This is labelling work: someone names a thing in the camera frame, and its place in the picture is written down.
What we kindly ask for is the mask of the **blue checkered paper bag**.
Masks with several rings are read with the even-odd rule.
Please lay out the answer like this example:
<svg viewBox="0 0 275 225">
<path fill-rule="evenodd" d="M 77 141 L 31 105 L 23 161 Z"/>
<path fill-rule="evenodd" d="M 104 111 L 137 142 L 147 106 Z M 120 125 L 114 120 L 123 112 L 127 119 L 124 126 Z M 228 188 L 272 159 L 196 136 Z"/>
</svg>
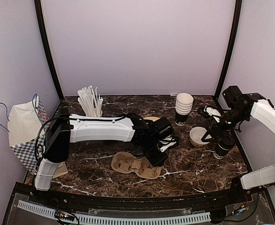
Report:
<svg viewBox="0 0 275 225">
<path fill-rule="evenodd" d="M 36 174 L 36 137 L 49 120 L 39 96 L 35 94 L 30 102 L 12 106 L 6 117 L 7 125 L 0 126 L 8 131 L 10 149 L 31 174 Z"/>
</svg>

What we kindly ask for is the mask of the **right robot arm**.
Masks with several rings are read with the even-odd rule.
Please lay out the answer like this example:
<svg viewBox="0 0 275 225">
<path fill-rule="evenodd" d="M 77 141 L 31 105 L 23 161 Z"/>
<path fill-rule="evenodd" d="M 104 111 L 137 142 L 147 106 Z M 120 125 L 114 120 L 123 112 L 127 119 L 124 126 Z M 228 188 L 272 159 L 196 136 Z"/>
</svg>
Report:
<svg viewBox="0 0 275 225">
<path fill-rule="evenodd" d="M 259 93 L 243 94 L 238 86 L 225 89 L 223 98 L 228 106 L 224 113 L 209 105 L 198 109 L 211 118 L 201 140 L 216 143 L 214 157 L 223 159 L 235 145 L 235 131 L 240 131 L 243 122 L 249 123 L 238 138 L 254 171 L 234 179 L 234 187 L 226 194 L 230 203 L 237 203 L 245 190 L 275 185 L 275 106 Z"/>
</svg>

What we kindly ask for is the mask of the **cardboard cup carrier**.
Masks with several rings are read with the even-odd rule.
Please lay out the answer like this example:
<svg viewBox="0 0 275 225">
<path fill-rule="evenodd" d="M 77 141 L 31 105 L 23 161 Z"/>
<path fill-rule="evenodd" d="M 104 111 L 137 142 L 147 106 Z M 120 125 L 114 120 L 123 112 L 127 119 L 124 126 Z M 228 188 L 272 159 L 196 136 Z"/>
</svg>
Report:
<svg viewBox="0 0 275 225">
<path fill-rule="evenodd" d="M 138 177 L 148 180 L 157 179 L 162 170 L 159 166 L 152 166 L 145 157 L 136 158 L 127 152 L 118 152 L 115 154 L 111 162 L 111 167 L 118 173 L 135 173 Z"/>
</svg>

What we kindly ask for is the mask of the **black cup lid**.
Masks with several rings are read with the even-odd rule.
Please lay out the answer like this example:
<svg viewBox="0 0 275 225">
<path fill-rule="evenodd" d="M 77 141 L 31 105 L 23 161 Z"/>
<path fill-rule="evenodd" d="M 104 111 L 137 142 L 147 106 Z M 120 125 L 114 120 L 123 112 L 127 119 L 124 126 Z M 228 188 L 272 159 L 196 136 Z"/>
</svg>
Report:
<svg viewBox="0 0 275 225">
<path fill-rule="evenodd" d="M 229 150 L 234 147 L 235 141 L 234 141 L 234 138 L 231 135 L 229 135 L 229 136 L 222 137 L 218 142 L 218 145 L 223 149 Z"/>
</svg>

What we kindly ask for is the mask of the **black paper coffee cup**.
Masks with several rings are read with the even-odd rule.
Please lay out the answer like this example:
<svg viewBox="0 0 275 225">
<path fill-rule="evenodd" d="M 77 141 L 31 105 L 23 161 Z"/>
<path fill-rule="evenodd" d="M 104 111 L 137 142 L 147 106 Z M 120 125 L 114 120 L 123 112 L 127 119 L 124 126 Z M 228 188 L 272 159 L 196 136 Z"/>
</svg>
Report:
<svg viewBox="0 0 275 225">
<path fill-rule="evenodd" d="M 218 143 L 215 146 L 213 155 L 216 159 L 222 160 L 233 147 L 234 146 L 232 146 L 232 145 L 228 147 L 228 146 L 223 146 Z"/>
</svg>

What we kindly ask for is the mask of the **stack of paper cups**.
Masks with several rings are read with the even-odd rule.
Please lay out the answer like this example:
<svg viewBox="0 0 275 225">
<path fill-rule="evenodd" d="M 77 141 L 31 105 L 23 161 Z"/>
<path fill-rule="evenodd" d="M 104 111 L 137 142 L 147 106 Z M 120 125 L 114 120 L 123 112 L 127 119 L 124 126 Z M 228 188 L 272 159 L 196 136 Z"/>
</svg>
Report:
<svg viewBox="0 0 275 225">
<path fill-rule="evenodd" d="M 175 123 L 183 126 L 192 110 L 194 98 L 188 93 L 179 93 L 175 104 Z"/>
</svg>

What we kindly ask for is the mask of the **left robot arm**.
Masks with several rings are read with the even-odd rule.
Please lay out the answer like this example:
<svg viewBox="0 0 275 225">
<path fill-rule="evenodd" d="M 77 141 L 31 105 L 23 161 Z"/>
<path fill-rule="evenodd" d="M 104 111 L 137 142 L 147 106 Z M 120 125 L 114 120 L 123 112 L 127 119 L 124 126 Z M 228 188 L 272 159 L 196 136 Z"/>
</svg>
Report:
<svg viewBox="0 0 275 225">
<path fill-rule="evenodd" d="M 70 114 L 67 108 L 58 111 L 47 121 L 42 157 L 34 179 L 35 197 L 43 204 L 53 201 L 49 191 L 58 165 L 69 156 L 70 143 L 82 141 L 121 141 L 134 143 L 152 167 L 161 167 L 167 159 L 166 150 L 178 145 L 174 129 L 166 117 L 156 121 L 145 120 L 138 114 L 118 117 L 86 117 Z"/>
</svg>

